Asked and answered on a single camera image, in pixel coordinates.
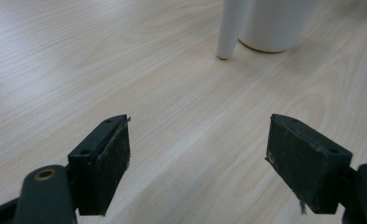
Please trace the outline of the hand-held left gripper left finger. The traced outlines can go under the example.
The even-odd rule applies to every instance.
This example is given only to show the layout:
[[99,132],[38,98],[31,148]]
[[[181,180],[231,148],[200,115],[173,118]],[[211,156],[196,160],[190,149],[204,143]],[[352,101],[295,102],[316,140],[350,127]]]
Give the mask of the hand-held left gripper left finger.
[[74,206],[81,216],[104,216],[127,171],[131,151],[126,115],[102,121],[67,156]]

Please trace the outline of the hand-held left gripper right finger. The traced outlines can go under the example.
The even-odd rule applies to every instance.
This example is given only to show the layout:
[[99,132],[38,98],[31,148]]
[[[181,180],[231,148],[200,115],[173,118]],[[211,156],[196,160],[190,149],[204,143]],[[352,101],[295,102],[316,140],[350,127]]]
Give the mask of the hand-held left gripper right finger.
[[297,198],[316,214],[333,214],[338,206],[338,178],[353,154],[305,123],[271,116],[266,160]]

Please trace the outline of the white cup with handle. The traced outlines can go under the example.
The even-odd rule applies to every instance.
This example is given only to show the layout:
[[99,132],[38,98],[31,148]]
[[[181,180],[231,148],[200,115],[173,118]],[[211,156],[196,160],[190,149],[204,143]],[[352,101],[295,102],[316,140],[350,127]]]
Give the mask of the white cup with handle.
[[236,43],[283,52],[299,39],[320,0],[223,0],[217,56],[233,56]]

